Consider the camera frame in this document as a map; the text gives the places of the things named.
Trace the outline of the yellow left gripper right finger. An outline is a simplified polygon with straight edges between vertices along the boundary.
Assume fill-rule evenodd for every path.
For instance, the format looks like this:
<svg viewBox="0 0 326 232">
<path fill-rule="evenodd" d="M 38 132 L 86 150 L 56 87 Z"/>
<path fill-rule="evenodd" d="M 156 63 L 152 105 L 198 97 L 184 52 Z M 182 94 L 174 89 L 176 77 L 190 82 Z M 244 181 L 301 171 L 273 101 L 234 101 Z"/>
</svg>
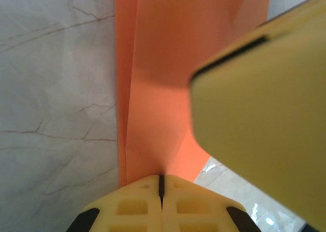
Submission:
<svg viewBox="0 0 326 232">
<path fill-rule="evenodd" d="M 260 231 L 245 208 L 175 175 L 160 175 L 161 231 Z"/>
</svg>

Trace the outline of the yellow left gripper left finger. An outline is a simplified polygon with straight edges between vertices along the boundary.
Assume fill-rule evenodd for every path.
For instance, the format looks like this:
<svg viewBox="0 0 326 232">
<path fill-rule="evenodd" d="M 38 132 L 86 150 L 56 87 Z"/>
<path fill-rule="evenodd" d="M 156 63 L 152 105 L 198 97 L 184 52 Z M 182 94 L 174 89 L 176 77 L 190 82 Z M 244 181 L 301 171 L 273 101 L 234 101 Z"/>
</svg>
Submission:
<svg viewBox="0 0 326 232">
<path fill-rule="evenodd" d="M 67 231 L 162 231 L 163 176 L 152 175 L 84 207 Z"/>
</svg>

